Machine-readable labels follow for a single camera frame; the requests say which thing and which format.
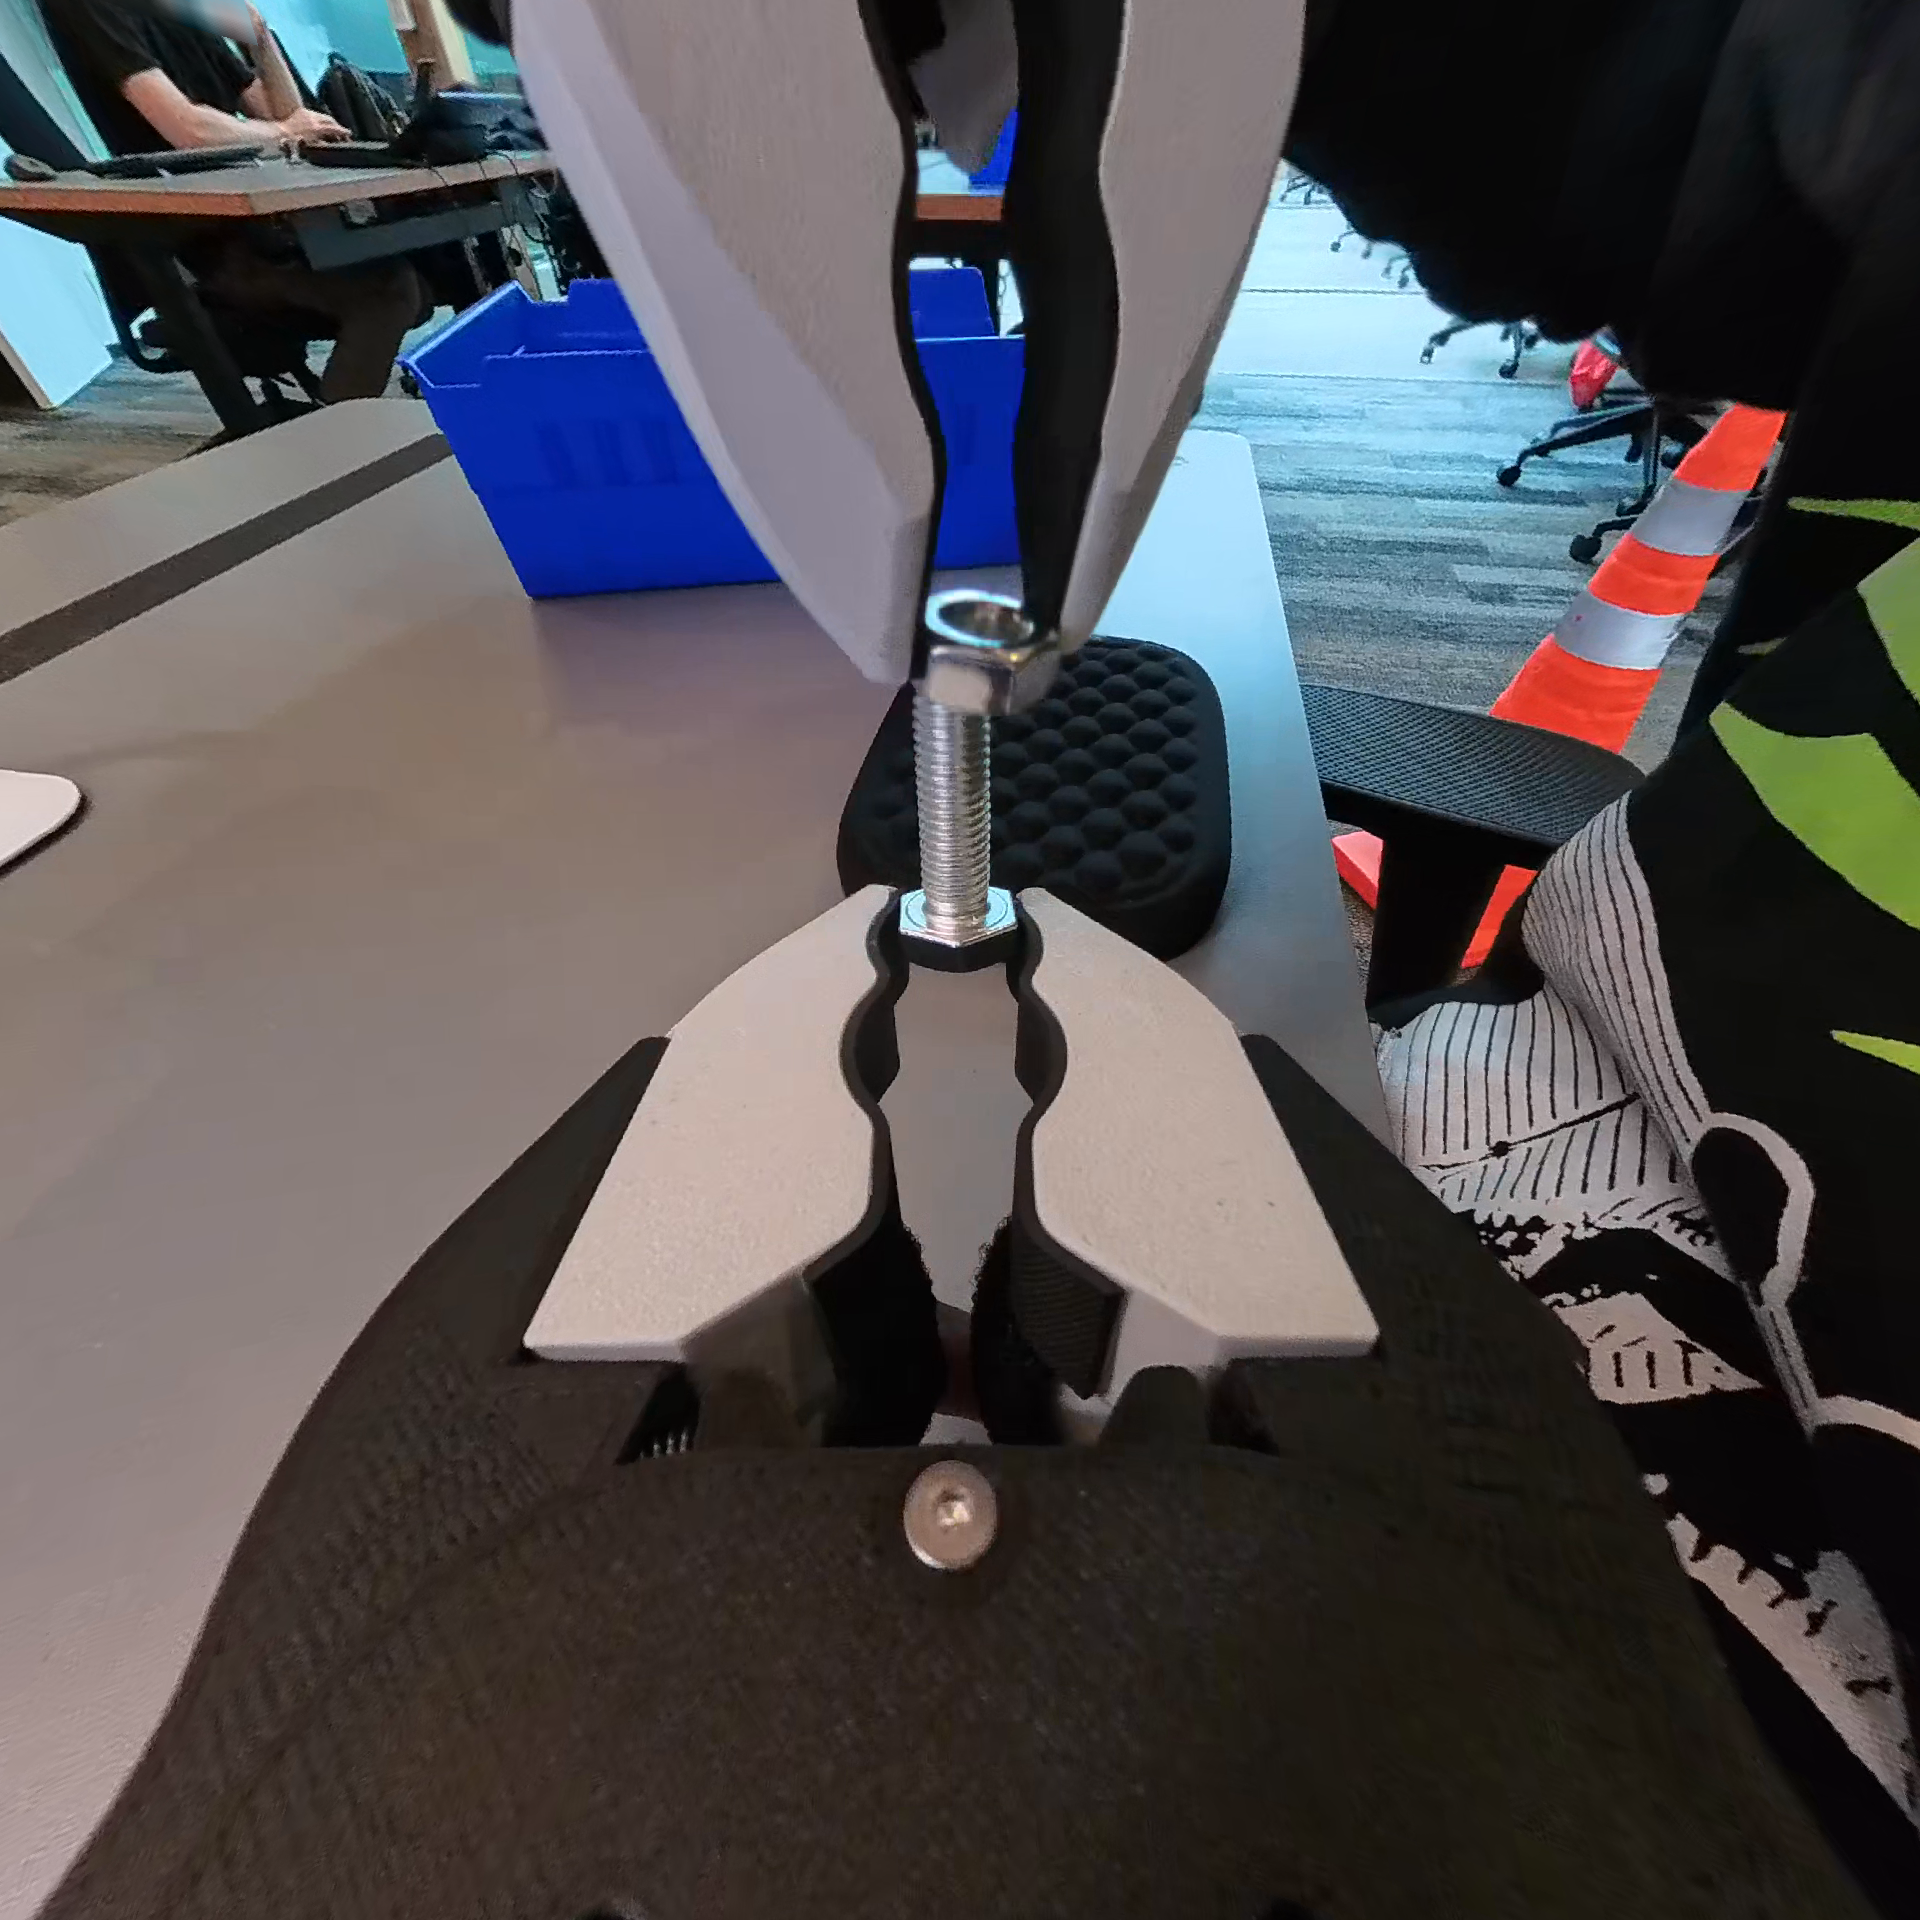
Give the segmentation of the steel hex nut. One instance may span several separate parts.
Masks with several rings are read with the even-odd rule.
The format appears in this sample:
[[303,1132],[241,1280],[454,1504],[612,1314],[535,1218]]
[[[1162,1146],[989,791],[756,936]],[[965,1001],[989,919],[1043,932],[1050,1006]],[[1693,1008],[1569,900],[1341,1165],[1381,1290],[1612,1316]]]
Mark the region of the steel hex nut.
[[1012,674],[1052,646],[1052,637],[1014,597],[969,585],[932,592],[922,625],[929,677],[937,664],[975,656],[985,657],[988,672]]

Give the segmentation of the black wrist rest pad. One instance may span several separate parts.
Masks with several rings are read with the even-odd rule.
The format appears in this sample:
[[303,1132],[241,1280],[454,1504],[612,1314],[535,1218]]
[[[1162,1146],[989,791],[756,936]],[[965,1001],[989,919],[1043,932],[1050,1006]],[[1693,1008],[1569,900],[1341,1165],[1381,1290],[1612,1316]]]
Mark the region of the black wrist rest pad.
[[1209,672],[1093,637],[1030,711],[991,721],[991,885],[1053,893],[1171,959],[1217,920],[1231,870],[1231,768]]

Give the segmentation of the blue plastic bin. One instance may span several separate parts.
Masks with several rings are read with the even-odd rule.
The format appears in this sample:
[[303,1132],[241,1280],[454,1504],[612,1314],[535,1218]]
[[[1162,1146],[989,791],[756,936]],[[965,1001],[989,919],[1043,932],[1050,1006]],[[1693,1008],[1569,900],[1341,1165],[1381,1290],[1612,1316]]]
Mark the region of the blue plastic bin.
[[[1025,335],[973,266],[915,266],[910,312],[946,444],[940,569],[1020,557]],[[762,585],[778,574],[700,453],[611,279],[508,284],[401,358],[527,597]]]

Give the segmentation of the long office desk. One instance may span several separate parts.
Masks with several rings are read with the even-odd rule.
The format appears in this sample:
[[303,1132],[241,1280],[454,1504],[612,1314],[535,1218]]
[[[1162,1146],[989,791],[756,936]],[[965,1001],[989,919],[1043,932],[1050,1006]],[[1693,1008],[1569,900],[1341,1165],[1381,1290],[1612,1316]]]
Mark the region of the long office desk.
[[527,224],[537,189],[558,177],[559,166],[543,151],[358,168],[254,156],[188,176],[5,181],[2,213],[121,257],[219,418],[222,439],[238,440],[271,425],[274,414],[254,396],[181,249],[261,230],[291,239],[306,266],[342,272]]

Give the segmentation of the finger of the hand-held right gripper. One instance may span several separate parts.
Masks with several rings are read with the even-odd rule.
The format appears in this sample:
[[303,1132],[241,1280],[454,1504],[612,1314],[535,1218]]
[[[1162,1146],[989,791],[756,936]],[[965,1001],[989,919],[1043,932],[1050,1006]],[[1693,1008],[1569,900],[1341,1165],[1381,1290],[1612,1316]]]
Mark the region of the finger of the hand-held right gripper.
[[1306,58],[1303,2],[1012,4],[1006,246],[1025,305],[1025,613],[1085,639],[1242,287]]
[[877,4],[514,2],[513,54],[734,512],[865,679],[907,681],[945,439]]

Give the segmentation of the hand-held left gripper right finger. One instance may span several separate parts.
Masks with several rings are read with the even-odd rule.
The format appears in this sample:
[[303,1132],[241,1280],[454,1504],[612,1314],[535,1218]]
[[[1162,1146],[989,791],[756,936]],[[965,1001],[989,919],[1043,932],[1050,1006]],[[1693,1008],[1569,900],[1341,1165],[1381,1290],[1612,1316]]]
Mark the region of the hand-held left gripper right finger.
[[1020,897],[1014,1327],[1079,1400],[1346,1359],[1378,1320],[1236,1025],[1052,893]]

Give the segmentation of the steel hex bolt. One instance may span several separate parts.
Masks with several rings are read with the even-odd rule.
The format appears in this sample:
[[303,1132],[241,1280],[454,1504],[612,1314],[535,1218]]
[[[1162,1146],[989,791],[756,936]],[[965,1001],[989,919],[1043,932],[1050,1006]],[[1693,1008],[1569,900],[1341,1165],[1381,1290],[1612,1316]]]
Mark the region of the steel hex bolt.
[[1017,897],[991,882],[991,716],[1012,682],[1006,649],[935,637],[911,701],[918,886],[900,897],[907,956],[988,969],[1017,946]]

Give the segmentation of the black hoodie with green print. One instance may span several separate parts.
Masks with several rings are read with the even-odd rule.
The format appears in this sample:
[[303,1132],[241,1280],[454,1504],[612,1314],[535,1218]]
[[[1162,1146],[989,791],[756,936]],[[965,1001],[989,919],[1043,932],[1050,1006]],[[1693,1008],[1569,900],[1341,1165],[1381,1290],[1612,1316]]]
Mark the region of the black hoodie with green print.
[[1526,897],[1499,1024],[1596,1040],[1573,1218],[1474,1196],[1575,1334],[1747,1705],[1916,1916],[1916,380],[1851,349],[1693,713]]

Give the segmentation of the orange traffic cone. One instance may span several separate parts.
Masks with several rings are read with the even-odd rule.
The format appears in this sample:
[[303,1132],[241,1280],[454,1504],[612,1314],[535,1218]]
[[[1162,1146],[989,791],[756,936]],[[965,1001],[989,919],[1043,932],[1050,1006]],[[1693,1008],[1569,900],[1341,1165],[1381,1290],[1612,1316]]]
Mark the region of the orange traffic cone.
[[1303,686],[1335,866],[1374,902],[1369,1006],[1490,950],[1547,857],[1642,776],[1622,756],[1763,479],[1785,414],[1730,406],[1666,477],[1492,711]]

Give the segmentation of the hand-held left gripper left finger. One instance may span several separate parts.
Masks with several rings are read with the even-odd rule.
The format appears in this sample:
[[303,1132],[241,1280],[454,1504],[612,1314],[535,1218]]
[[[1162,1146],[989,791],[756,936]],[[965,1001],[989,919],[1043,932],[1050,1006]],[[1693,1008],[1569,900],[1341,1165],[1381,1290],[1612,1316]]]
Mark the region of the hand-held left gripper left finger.
[[665,1040],[532,1314],[532,1353],[829,1385],[811,1282],[881,1218],[853,1040],[891,1009],[865,888],[708,990]]

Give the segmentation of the black and white printed trousers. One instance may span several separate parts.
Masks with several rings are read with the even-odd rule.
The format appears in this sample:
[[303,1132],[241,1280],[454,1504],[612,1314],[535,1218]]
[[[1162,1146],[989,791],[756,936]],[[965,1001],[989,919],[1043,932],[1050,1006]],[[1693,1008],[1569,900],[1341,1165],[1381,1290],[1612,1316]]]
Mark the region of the black and white printed trousers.
[[1387,1006],[1401,1158],[1575,1336],[1749,1710],[1916,1911],[1916,926],[1645,783]]

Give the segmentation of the person's right forearm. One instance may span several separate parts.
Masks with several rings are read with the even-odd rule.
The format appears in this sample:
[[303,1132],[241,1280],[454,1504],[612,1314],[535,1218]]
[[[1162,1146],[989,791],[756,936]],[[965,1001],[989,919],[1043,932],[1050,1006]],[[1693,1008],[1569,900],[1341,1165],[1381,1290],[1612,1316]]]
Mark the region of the person's right forearm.
[[1793,416],[1838,492],[1916,457],[1916,2],[1306,14],[1286,157],[1474,319],[1610,329]]

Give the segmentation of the sign board on white stand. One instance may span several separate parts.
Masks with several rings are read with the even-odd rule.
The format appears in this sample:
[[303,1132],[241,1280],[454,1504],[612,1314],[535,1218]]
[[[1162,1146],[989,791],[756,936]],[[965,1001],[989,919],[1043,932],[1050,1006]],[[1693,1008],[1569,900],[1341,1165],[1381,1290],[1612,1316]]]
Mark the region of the sign board on white stand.
[[66,831],[85,808],[83,788],[61,775],[5,768],[2,786],[2,873],[33,857]]

